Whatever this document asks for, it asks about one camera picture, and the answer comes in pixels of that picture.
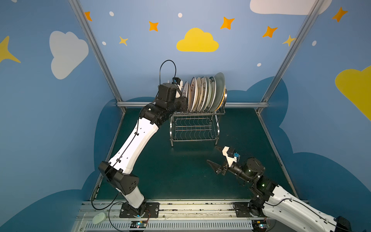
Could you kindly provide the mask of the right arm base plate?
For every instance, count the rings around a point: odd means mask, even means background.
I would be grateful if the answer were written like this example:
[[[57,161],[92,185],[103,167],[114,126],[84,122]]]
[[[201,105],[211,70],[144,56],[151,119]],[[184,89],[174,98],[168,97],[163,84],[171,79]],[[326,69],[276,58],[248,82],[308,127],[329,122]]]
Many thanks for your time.
[[[234,202],[233,209],[238,218],[257,218],[263,215],[262,209],[250,202]]]

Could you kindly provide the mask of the orange sunburst plate front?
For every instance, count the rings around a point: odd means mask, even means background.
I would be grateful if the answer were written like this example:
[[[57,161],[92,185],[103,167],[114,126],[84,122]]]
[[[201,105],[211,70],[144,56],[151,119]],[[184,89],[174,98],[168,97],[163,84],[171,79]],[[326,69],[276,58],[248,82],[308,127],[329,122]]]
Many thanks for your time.
[[[193,112],[196,109],[197,97],[198,97],[198,81],[196,77],[193,77],[189,87],[189,112]]]

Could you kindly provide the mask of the light green flower plate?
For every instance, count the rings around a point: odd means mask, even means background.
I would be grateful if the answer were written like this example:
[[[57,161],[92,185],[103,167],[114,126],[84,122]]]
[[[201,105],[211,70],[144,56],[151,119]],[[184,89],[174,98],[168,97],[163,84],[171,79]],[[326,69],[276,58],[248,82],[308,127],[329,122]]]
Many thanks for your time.
[[[205,106],[204,106],[204,111],[207,111],[209,102],[210,102],[210,97],[211,97],[211,81],[209,77],[206,77],[206,84],[207,84],[207,91],[206,91],[206,100],[205,100]]]

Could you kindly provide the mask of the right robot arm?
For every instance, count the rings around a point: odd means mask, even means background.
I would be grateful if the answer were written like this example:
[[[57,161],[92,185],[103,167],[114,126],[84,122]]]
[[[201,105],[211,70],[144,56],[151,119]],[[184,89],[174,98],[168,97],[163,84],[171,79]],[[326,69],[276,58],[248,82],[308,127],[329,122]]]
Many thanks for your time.
[[[230,147],[218,148],[225,157],[219,165],[211,160],[208,164],[219,175],[227,172],[250,185],[253,193],[246,212],[253,217],[268,217],[297,232],[350,232],[351,223],[344,217],[333,217],[311,207],[290,194],[282,186],[264,175],[265,167],[256,158],[240,164],[240,155]]]

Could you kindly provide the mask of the white plate dark lettered rim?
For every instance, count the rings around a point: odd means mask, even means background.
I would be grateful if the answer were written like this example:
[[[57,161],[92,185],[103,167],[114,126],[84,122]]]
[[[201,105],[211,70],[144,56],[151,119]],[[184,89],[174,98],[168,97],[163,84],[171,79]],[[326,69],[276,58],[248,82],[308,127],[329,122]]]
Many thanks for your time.
[[[214,100],[215,100],[215,94],[216,94],[216,82],[215,82],[215,78],[213,76],[209,77],[209,80],[210,80],[210,90],[211,90],[211,93],[210,93],[210,102],[209,102],[209,105],[208,105],[208,111],[211,112],[212,111],[212,106],[214,104]]]

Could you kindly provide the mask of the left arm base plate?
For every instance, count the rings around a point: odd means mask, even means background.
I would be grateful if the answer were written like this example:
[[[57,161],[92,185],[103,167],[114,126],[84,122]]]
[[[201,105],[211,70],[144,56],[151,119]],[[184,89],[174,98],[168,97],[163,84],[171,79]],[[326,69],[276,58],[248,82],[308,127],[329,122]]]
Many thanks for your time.
[[[119,214],[120,218],[158,218],[159,214],[158,202],[144,201],[139,208],[132,207],[129,203],[124,203]]]

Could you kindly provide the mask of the plain pale green plate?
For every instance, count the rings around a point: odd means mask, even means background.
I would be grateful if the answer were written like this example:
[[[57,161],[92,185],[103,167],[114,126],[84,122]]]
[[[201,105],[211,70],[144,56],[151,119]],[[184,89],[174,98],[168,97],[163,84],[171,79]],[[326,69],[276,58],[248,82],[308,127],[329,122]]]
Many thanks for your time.
[[[224,96],[224,90],[225,90],[225,76],[222,72],[217,73],[215,76],[215,83],[216,83],[216,89],[215,89],[215,99],[213,102],[213,105],[211,107],[211,112],[216,111],[223,99]]]

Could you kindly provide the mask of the cream floral plate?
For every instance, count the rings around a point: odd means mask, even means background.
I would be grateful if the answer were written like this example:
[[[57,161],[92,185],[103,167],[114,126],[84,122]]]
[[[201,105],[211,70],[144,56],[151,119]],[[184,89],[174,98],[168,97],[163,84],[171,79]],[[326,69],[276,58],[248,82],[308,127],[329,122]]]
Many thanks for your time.
[[[195,100],[195,107],[194,107],[194,112],[197,112],[198,106],[199,106],[199,101],[200,101],[200,95],[202,93],[202,82],[201,78],[197,78],[197,95],[196,95],[196,100]]]

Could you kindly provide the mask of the dark navy plate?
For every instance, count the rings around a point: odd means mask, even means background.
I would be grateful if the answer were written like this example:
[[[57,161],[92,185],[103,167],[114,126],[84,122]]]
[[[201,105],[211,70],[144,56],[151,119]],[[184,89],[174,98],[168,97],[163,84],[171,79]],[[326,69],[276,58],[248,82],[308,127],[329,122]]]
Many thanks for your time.
[[[187,103],[188,103],[188,105],[187,105],[187,112],[189,112],[190,111],[190,108],[191,108],[191,85],[190,84],[188,84],[187,85],[187,90],[188,90],[188,92],[187,92]]]

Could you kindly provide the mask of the white plate grey emblem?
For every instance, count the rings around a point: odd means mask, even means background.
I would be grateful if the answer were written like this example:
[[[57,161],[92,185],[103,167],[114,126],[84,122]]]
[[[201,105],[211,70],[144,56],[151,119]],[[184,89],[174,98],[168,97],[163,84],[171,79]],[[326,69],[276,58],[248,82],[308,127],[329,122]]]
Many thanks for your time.
[[[206,77],[202,77],[201,82],[202,82],[202,95],[200,98],[200,112],[204,111],[204,106],[206,104],[206,95],[208,90]]]

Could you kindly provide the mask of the orange sunburst plate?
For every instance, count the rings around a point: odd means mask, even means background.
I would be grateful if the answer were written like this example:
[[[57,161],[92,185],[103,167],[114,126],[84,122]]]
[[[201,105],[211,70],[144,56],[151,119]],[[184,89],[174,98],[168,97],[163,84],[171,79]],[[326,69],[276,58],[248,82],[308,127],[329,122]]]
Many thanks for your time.
[[[182,96],[187,98],[188,97],[188,88],[189,88],[189,84],[188,82],[186,81],[183,85],[183,89],[182,89]]]
[[[197,97],[198,97],[198,81],[196,77],[193,77],[189,87],[189,112],[193,112],[196,109]]]

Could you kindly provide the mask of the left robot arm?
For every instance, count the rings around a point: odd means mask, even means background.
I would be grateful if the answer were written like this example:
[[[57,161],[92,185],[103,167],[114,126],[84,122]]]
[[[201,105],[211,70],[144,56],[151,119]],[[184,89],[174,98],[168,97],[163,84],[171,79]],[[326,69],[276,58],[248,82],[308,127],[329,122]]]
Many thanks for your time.
[[[146,210],[146,199],[139,190],[139,178],[132,174],[134,165],[149,142],[175,112],[185,112],[188,108],[187,97],[182,95],[183,82],[164,83],[158,86],[154,101],[140,111],[133,131],[124,145],[109,161],[99,165],[99,171],[118,193],[124,196],[126,206],[132,215],[140,217]]]

